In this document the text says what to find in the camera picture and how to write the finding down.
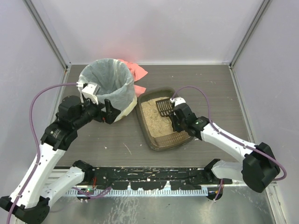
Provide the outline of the black litter scoop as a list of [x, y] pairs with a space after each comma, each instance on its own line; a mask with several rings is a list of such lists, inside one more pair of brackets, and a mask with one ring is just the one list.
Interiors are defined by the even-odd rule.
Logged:
[[161, 117], [168, 117], [173, 112], [173, 103], [170, 98], [157, 100], [156, 106]]

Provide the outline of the dark translucent litter box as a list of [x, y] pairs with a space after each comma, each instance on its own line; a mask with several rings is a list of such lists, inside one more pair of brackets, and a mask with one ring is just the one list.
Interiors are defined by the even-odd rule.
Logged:
[[146, 91], [137, 98], [137, 118], [145, 140], [152, 150], [170, 150], [193, 140], [185, 131], [174, 132], [169, 116], [161, 117], [157, 110], [156, 101], [171, 98], [174, 92], [171, 87], [163, 87]]

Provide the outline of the trash bin with white liner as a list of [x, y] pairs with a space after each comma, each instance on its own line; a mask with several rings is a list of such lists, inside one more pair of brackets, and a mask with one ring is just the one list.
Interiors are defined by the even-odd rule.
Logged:
[[128, 116], [137, 104], [134, 79], [124, 62], [117, 59], [99, 59], [87, 65], [80, 73], [80, 83], [99, 86], [95, 95], [100, 103], [110, 100], [113, 108], [120, 110], [115, 122]]

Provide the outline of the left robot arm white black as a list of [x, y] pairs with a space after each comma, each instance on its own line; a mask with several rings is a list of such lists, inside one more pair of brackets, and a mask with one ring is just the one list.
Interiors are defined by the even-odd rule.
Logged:
[[120, 113], [108, 99], [94, 103], [77, 96], [65, 97], [56, 120], [45, 129], [36, 158], [23, 180], [11, 195], [1, 197], [1, 208], [27, 224], [42, 223], [64, 193], [79, 183], [94, 180], [93, 167], [78, 160], [65, 175], [45, 186], [53, 168], [77, 138], [78, 130], [92, 120], [112, 124]]

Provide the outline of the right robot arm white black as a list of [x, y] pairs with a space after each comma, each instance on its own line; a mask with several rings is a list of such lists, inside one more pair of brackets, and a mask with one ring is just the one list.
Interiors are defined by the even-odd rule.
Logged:
[[263, 192], [280, 173], [273, 151], [266, 143], [258, 145], [237, 138], [220, 129], [208, 118], [197, 117], [186, 103], [175, 104], [170, 113], [175, 132], [185, 131], [189, 136], [210, 143], [230, 154], [237, 161], [217, 159], [206, 167], [217, 179], [244, 182], [257, 193]]

